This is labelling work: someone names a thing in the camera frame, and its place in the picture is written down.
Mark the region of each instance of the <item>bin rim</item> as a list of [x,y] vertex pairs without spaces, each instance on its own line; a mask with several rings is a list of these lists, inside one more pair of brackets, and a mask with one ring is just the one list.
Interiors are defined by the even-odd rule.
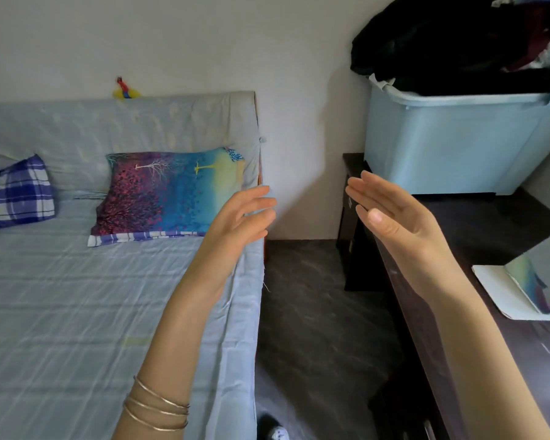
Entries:
[[373,89],[379,89],[396,103],[416,107],[496,105],[509,103],[541,103],[548,104],[550,93],[533,94],[485,94],[485,95],[435,95],[424,96],[416,93],[400,91],[386,82],[378,82],[375,75],[369,77]]

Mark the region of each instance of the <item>dark tile floor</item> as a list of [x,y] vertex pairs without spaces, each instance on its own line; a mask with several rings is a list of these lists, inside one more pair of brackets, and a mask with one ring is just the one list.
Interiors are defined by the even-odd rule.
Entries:
[[367,401],[402,358],[382,294],[343,290],[334,244],[267,243],[257,415],[277,418],[291,440],[375,439]]

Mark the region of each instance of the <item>blue patterned pillow corner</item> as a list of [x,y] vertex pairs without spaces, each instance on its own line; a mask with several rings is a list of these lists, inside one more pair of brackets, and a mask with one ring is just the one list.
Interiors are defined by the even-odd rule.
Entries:
[[41,157],[0,170],[0,228],[55,217],[53,190]]
[[108,155],[110,190],[96,208],[88,247],[160,237],[204,236],[243,183],[244,158],[205,152]]

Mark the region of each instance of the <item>tree print pillow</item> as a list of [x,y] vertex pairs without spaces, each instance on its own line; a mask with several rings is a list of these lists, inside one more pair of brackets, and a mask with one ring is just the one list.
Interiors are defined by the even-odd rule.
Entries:
[[88,247],[204,236],[222,205],[242,188],[244,159],[230,148],[107,157],[112,181],[96,208]]

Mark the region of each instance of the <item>bed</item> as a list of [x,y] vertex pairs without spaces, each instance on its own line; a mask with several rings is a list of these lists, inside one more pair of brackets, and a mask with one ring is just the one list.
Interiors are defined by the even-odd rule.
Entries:
[[[0,440],[108,439],[156,324],[201,239],[87,247],[114,151],[230,146],[259,176],[253,93],[0,104],[0,166],[37,152],[57,218],[0,229]],[[212,310],[185,438],[256,437],[263,245],[243,252]]]

